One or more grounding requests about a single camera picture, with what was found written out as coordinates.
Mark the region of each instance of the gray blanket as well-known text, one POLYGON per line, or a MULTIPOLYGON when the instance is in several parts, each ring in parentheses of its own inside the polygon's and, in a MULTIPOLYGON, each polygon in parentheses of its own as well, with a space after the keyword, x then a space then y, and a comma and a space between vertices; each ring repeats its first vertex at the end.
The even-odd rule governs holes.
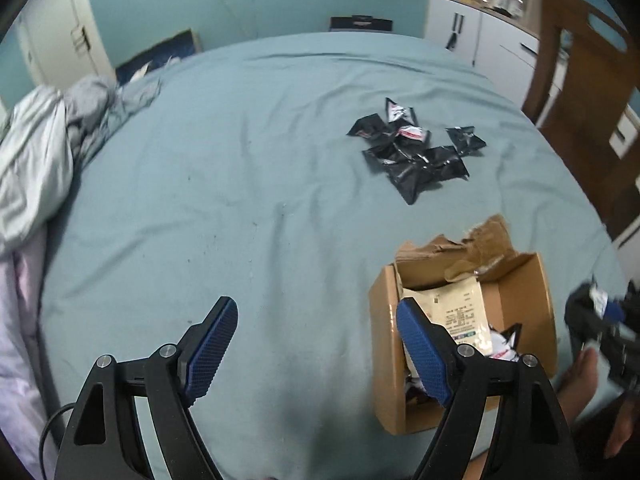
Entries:
POLYGON ((84 168, 159 90, 157 79, 116 89, 90 75, 65 92, 38 86, 15 106, 0 124, 0 256, 56 213, 74 168, 84 168))

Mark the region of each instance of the open cardboard box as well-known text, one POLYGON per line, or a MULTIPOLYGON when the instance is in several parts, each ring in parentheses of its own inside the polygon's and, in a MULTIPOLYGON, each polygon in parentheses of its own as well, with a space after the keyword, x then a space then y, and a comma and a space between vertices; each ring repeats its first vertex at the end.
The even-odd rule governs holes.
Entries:
MULTIPOLYGON (((406 360, 396 326, 402 288, 435 288, 475 271, 489 323, 499 331, 522 323, 518 352, 537 356, 548 377, 556 374, 556 325, 542 259, 538 253, 513 250, 501 216, 489 218, 460 243, 440 235, 421 248, 405 244, 369 291, 374 409, 389 433, 435 428, 444 412, 435 400, 405 400, 406 360)), ((490 397, 485 410, 498 402, 499 397, 490 397)))

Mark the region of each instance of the mattress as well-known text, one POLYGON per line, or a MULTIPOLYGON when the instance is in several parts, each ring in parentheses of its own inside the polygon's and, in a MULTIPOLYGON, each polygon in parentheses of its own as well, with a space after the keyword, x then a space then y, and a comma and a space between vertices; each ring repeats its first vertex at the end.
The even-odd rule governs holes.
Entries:
MULTIPOLYGON (((191 409, 226 478, 410 476, 433 432, 391 436, 371 395, 367 291, 406 240, 460 238, 501 213, 520 251, 539 251, 556 311, 595 276, 625 290, 616 253, 579 186, 529 120, 452 53, 389 34, 252 41, 155 72, 162 91, 105 145, 50 227, 41 330, 52 385, 71 402, 95 359, 177 342, 221 295, 239 325, 206 397, 191 409), (385 97, 487 147, 468 180, 409 206, 345 134, 385 97)), ((601 370, 592 402, 613 389, 601 370)), ((143 437, 167 478, 148 410, 143 437)), ((476 452, 487 448, 495 412, 476 452)))

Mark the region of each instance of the brown chair backrest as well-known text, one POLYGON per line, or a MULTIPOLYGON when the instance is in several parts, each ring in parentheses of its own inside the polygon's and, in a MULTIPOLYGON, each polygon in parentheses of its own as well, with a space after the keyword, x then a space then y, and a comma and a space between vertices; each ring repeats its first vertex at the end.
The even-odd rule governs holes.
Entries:
MULTIPOLYGON (((522 111, 533 123, 540 118, 558 62, 562 30, 570 31, 573 41, 564 85, 540 132, 602 220, 615 224, 616 200, 635 186, 640 174, 640 142, 620 159, 609 139, 640 82, 640 53, 624 28, 584 0, 542 0, 541 28, 536 69, 522 111), (590 14, 624 39, 626 51, 618 50, 591 27, 590 14)), ((619 232, 610 230, 610 234, 619 232)))

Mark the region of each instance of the torn cardboard flap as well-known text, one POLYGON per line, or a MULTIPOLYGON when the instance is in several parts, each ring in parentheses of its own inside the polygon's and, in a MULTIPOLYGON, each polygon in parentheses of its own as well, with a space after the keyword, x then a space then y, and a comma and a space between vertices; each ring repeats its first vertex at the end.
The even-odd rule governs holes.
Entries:
POLYGON ((483 274, 506 266, 517 255, 503 216, 494 215, 459 243, 444 235, 423 247, 404 243, 396 253, 394 265, 402 286, 424 290, 470 276, 482 281, 483 274))

